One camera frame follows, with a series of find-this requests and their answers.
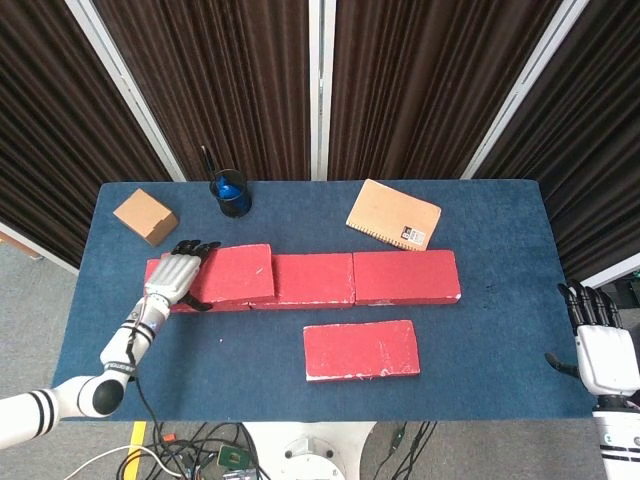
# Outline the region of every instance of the red brick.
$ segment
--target red brick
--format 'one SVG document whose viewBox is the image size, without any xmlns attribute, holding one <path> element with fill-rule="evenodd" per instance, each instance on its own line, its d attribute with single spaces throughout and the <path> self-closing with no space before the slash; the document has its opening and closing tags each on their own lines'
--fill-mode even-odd
<svg viewBox="0 0 640 480">
<path fill-rule="evenodd" d="M 460 283 L 453 252 L 357 252 L 353 254 L 356 305 L 456 303 Z"/>
<path fill-rule="evenodd" d="M 276 299 L 251 302 L 260 310 L 345 308 L 355 302 L 353 255 L 274 255 Z"/>
<path fill-rule="evenodd" d="M 411 320 L 305 327 L 304 355 L 309 382 L 420 373 Z"/>
<path fill-rule="evenodd" d="M 147 262 L 145 281 L 159 260 Z M 216 249 L 191 286 L 194 297 L 214 304 L 212 311 L 249 310 L 249 301 L 273 300 L 271 247 L 266 244 Z M 176 305 L 174 311 L 192 311 Z"/>
</svg>

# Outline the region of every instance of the brown notebook cover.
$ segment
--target brown notebook cover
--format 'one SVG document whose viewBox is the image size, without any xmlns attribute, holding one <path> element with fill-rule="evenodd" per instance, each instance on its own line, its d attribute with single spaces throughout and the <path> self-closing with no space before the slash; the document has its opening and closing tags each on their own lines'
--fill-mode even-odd
<svg viewBox="0 0 640 480">
<path fill-rule="evenodd" d="M 404 250 L 426 250 L 440 207 L 365 180 L 347 225 Z"/>
</svg>

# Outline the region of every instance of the white cable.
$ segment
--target white cable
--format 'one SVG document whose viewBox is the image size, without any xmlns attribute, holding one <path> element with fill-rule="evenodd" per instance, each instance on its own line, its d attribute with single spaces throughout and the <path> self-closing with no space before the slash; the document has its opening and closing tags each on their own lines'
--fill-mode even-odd
<svg viewBox="0 0 640 480">
<path fill-rule="evenodd" d="M 65 477 L 64 480 L 69 480 L 70 478 L 75 477 L 82 469 L 86 468 L 88 465 L 92 464 L 96 460 L 100 460 L 102 457 L 106 457 L 107 455 L 111 455 L 112 453 L 118 452 L 120 450 L 128 450 L 130 448 L 136 448 L 136 449 L 144 450 L 145 452 L 150 454 L 153 457 L 153 459 L 156 462 L 158 462 L 158 465 L 160 465 L 160 468 L 162 468 L 169 475 L 171 475 L 172 477 L 175 477 L 175 478 L 182 478 L 181 474 L 176 473 L 173 470 L 169 470 L 167 467 L 165 467 L 164 464 L 162 463 L 162 461 L 158 458 L 158 456 L 155 453 L 153 453 L 153 451 L 149 450 L 147 447 L 143 447 L 142 445 L 123 445 L 122 447 L 114 448 L 112 450 L 109 450 L 108 452 L 104 452 L 104 453 L 101 453 L 100 455 L 98 455 L 96 457 L 93 457 L 91 460 L 89 460 L 89 461 L 83 463 L 82 465 L 80 465 L 71 475 L 69 475 L 68 477 Z"/>
</svg>

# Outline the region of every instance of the blue carpet surface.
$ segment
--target blue carpet surface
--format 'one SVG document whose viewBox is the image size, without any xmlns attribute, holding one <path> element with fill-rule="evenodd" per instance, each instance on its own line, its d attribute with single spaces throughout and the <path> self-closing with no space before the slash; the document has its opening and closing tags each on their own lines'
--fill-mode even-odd
<svg viewBox="0 0 640 480">
<path fill-rule="evenodd" d="M 527 180 L 383 182 L 442 207 L 430 248 L 455 251 L 456 305 L 174 314 L 141 362 L 160 420 L 341 421 L 589 417 L 593 399 L 552 370 L 575 362 L 556 284 L 562 269 L 538 185 Z M 205 182 L 106 184 L 94 213 L 54 385 L 99 374 L 99 355 L 139 299 L 145 263 L 182 239 L 269 243 L 274 253 L 392 250 L 345 226 L 362 182 L 254 182 L 253 208 L 224 217 Z M 156 248 L 113 215 L 141 187 L 180 225 Z M 422 373 L 308 384 L 306 325 L 411 319 Z M 114 420 L 146 418 L 133 388 Z"/>
</svg>

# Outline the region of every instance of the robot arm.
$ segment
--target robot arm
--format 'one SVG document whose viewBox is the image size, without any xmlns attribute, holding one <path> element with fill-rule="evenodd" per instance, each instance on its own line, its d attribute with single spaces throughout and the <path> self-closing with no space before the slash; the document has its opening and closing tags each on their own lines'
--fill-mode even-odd
<svg viewBox="0 0 640 480">
<path fill-rule="evenodd" d="M 182 301 L 198 310 L 211 308 L 196 300 L 189 287 L 219 245 L 185 240 L 160 261 L 145 284 L 145 296 L 100 354 L 102 375 L 74 377 L 53 389 L 0 400 L 0 449 L 45 435 L 63 418 L 102 418 L 115 412 L 137 364 L 169 317 L 169 307 Z"/>
<path fill-rule="evenodd" d="M 575 294 L 565 285 L 558 289 L 569 312 L 578 366 L 560 363 L 549 353 L 545 357 L 597 397 L 593 416 L 608 479 L 640 478 L 640 409 L 629 401 L 640 390 L 640 373 L 631 335 L 609 296 L 577 282 L 571 286 Z"/>
</svg>

